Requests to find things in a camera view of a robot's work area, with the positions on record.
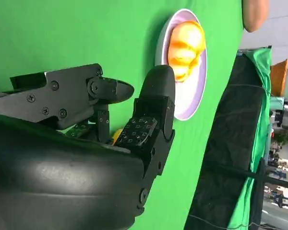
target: white wall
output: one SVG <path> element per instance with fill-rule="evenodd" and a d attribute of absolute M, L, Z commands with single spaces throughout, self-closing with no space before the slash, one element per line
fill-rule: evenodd
<path fill-rule="evenodd" d="M 273 64 L 288 58 L 288 0 L 270 0 L 268 19 L 258 31 L 244 31 L 240 48 L 269 45 Z"/>

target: plate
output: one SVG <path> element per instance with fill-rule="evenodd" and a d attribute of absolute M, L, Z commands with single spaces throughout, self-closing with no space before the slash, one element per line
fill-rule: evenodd
<path fill-rule="evenodd" d="M 180 23 L 194 21 L 200 24 L 195 14 L 188 9 L 181 9 L 174 13 L 163 26 L 160 33 L 155 65 L 168 65 L 168 46 L 173 29 Z M 201 54 L 201 64 L 184 82 L 176 82 L 174 116 L 181 121 L 190 119 L 199 107 L 207 77 L 207 48 Z"/>

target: screw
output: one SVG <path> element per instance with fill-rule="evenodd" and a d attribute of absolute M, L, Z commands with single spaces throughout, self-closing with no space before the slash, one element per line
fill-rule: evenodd
<path fill-rule="evenodd" d="M 146 188 L 143 188 L 140 192 L 140 203 L 144 205 L 147 201 L 147 197 L 148 197 L 148 190 Z"/>
<path fill-rule="evenodd" d="M 49 108 L 48 107 L 42 108 L 42 114 L 43 115 L 48 115 L 49 114 Z"/>
<path fill-rule="evenodd" d="M 96 74 L 97 74 L 98 76 L 100 76 L 100 75 L 101 75 L 101 69 L 98 69 L 97 72 L 96 72 Z"/>
<path fill-rule="evenodd" d="M 65 109 L 61 109 L 59 112 L 60 118 L 65 118 L 67 116 L 67 111 Z"/>
<path fill-rule="evenodd" d="M 28 102 L 34 102 L 35 101 L 35 96 L 33 94 L 29 94 L 27 95 L 27 101 Z"/>
<path fill-rule="evenodd" d="M 53 91 L 56 91 L 56 90 L 58 90 L 59 89 L 59 83 L 57 82 L 57 81 L 52 81 L 51 83 L 51 89 L 53 90 Z"/>

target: table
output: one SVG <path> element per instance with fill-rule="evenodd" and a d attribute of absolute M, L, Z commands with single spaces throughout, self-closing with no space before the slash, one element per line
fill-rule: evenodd
<path fill-rule="evenodd" d="M 132 227 L 183 229 L 197 185 L 218 101 L 242 35 L 240 0 L 0 0 L 0 91 L 9 77 L 99 63 L 105 77 L 127 81 L 138 96 L 154 64 L 159 32 L 176 10 L 188 8 L 206 32 L 208 76 L 202 103 L 176 137 L 153 185 L 145 212 Z M 132 115 L 133 100 L 111 105 L 111 129 Z"/>

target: yellow object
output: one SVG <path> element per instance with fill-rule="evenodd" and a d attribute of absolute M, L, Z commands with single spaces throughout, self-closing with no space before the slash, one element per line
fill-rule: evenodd
<path fill-rule="evenodd" d="M 115 133 L 114 133 L 114 135 L 113 135 L 113 144 L 112 145 L 114 145 L 115 144 L 115 142 L 117 141 L 117 139 L 119 138 L 119 136 L 120 136 L 120 134 L 121 134 L 121 132 L 122 132 L 123 130 L 122 129 L 119 129 L 119 130 L 117 130 Z"/>
<path fill-rule="evenodd" d="M 185 81 L 191 75 L 205 49 L 205 34 L 199 23 L 183 22 L 173 29 L 168 64 L 174 70 L 175 81 Z"/>

